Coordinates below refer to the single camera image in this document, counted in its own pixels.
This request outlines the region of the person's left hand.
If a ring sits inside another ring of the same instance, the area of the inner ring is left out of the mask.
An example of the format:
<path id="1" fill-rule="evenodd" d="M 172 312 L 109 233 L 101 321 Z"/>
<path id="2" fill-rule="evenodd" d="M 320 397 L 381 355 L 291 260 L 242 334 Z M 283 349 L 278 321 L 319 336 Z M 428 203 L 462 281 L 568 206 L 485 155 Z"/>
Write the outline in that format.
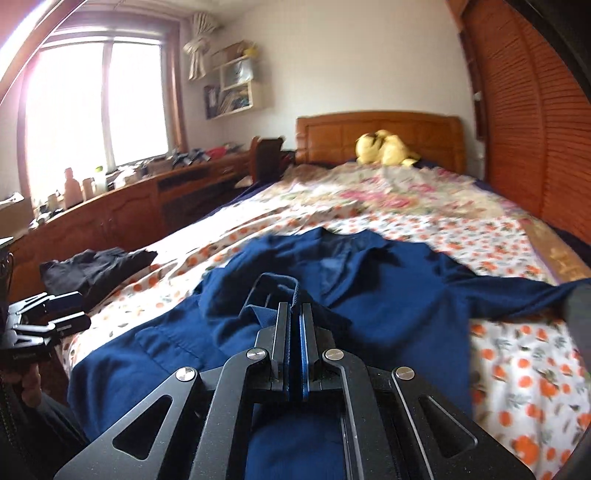
<path id="1" fill-rule="evenodd" d="M 42 401 L 41 375 L 38 364 L 31 364 L 26 371 L 2 371 L 1 379 L 16 385 L 20 398 L 29 408 L 37 408 Z"/>

